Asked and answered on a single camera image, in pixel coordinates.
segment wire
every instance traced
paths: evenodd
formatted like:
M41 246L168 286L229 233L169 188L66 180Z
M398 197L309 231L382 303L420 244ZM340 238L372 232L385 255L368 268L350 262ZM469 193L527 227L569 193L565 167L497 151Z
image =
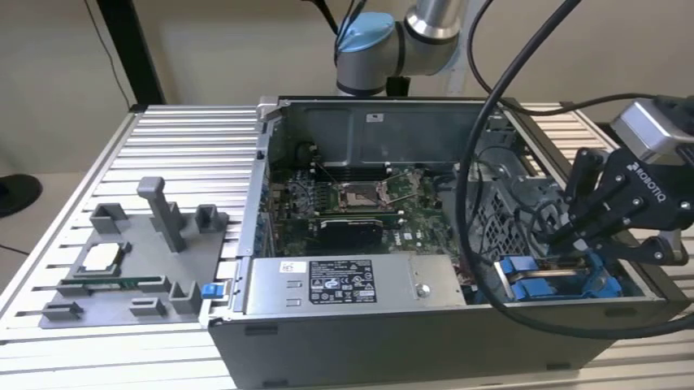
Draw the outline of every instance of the wire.
M469 71L472 73L472 76L475 77L476 82L479 85L481 85L481 88L487 93L491 93L491 87L488 86L487 82L484 81L481 74L477 70L477 64L475 63L475 56L472 53L472 43L475 38L475 32L477 31L477 25L479 21L481 20L481 17L484 13L487 12L488 6L491 5L493 0L487 0L484 4L481 5L481 8L479 9L479 12L475 15L475 19L472 20L469 32L467 36L467 47L465 47L465 54L467 54L467 62L469 64ZM507 101L504 98L499 98L499 103L508 108L511 111L515 111L520 114L532 115L532 116L552 116L557 114L565 114L567 112L587 108L589 106L596 106L597 104L603 104L607 102L616 102L619 100L629 100L636 98L645 98L652 99L656 95L651 95L648 93L617 93L615 95L607 95L603 97L596 97L591 100L585 100L584 102L567 105L563 108L559 108L556 110L549 111L535 111L535 110L527 110L521 108L520 106L516 106L512 102Z
M523 68L523 65L527 63L532 53L536 51L541 42L547 39L553 29L565 19L569 12L575 9L580 2L581 0L564 0L561 2L561 5L553 11L545 23L536 31L535 35L529 38L528 43L517 53L516 58L511 62L511 65L504 70L499 78L499 81L496 82L496 85L492 88L491 94L488 95L487 101L483 103L483 107L476 117L475 124L471 128L471 135L465 143L464 153L460 155L459 159L460 177L465 177L465 175L469 172L471 160L475 153L475 144L477 142L479 136L481 135L483 126L488 118L488 115L491 114L496 106L496 103L505 91L505 88L508 87L508 84L512 82L515 75ZM459 180L455 191L455 220L459 226L465 225L465 192L467 180ZM469 259L468 263L471 265L471 272L475 277L476 286L479 287L479 290L481 291L483 295L487 297L489 305L509 320L523 324L524 326L535 329L536 331L587 339L619 340L665 335L668 333L677 332L694 325L694 314L688 314L684 317L675 319L673 321L668 321L648 327L629 327L621 329L579 329L575 327L565 327L549 323L543 323L541 321L525 317L515 311L509 311L509 309L505 307L500 299L493 295L491 288L485 284L483 278L483 270L480 269L477 263L479 255L472 251L469 241L467 240L467 237L464 237L464 235L459 239L459 246L461 255Z
M332 30L332 33L337 35L337 24L334 23L334 18L332 17L332 12L329 11L329 7L325 4L325 0L306 0L313 3L320 11L322 18L325 18L326 25Z
M528 231L525 232L525 240L529 244L529 242L532 242L532 233L533 233L533 229L535 229L535 224L537 223L537 220L540 219L541 217L541 211L551 205L553 205L553 202L555 201L544 201L541 202L541 204L537 206L537 208L535 209L533 213L532 213L532 217L529 218L529 226L528 226ZM548 234L548 231L547 231L547 224L544 223L540 223L540 230L541 230L541 234Z
M469 229L472 227L472 224L475 223L475 218L477 217L479 213L479 207L481 206L481 195L483 195L483 176L481 176L481 169L479 169L479 164L476 165L476 192L475 192L475 202L472 203L472 210L471 210L471 218L469 222L467 223L465 229L467 234L469 234Z
M116 72L116 65L113 63L113 57L110 55L110 52L108 51L106 43L103 42L103 38L101 36L101 31L98 31L98 26L95 25L94 14L90 11L90 6L89 6L87 0L83 0L83 6L86 7L86 12L89 13L90 23L94 26L94 31L95 31L95 36L98 37L98 42L101 43L101 47L103 48L103 51L106 52L108 63L110 64L112 78L116 79L116 85L118 86L120 94L122 95L122 99L125 100L125 109L129 110L130 109L130 100L128 99L128 95L125 94L122 85L120 84L118 73Z
M23 254L25 256L29 255L29 253L21 249L11 248L10 246L0 244L0 248L10 250L11 252L15 252L17 254Z
M349 2L349 8L346 8L346 13L344 14L342 23L338 25L337 36L334 38L334 48L332 61L337 64L337 56L338 56L338 46L342 43L344 37L346 36L346 32L349 31L350 25L354 23L364 6L366 5L366 0L358 0L354 6L354 0Z

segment blue tab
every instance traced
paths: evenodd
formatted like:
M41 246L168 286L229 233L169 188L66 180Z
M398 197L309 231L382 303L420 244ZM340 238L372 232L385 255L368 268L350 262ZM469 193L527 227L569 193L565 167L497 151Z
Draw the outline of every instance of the blue tab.
M548 297L553 295L552 287L541 278L520 279L512 284L511 290L519 301L523 299Z
M512 264L511 260L508 258L503 258L503 260L499 261L500 270L504 274L509 274L512 272Z
M531 256L508 256L512 268L516 271L536 271L539 269L535 259Z
M200 291L202 299L224 298L224 286L221 284L208 283Z
M352 53L368 49L381 42L394 28L390 14L361 12L350 24L338 43L338 51Z

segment blue latch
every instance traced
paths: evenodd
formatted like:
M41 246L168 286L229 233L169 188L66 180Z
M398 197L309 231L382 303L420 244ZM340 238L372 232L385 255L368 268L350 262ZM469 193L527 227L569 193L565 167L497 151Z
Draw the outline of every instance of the blue latch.
M519 301L553 295L552 287L541 278L519 280L512 284L511 290Z
M208 283L202 286L202 290L200 292L202 299L218 299L224 298L224 285Z

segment black pole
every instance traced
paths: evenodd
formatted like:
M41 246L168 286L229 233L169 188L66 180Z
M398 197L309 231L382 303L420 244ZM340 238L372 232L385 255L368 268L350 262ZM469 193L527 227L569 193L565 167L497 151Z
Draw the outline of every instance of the black pole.
M95 0L138 104L165 104L132 0Z

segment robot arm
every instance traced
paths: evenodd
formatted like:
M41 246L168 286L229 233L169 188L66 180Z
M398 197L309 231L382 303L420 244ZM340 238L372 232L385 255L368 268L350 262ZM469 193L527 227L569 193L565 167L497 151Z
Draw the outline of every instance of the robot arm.
M687 263L679 236L694 223L691 102L664 97L636 100L612 123L625 147L608 154L579 149L563 194L568 220L545 237L552 252L587 247L632 262ZM613 239L628 228L659 234L628 246Z
M340 92L372 96L384 90L389 76L438 72L457 47L460 3L418 0L401 22L389 14L361 13L337 47Z

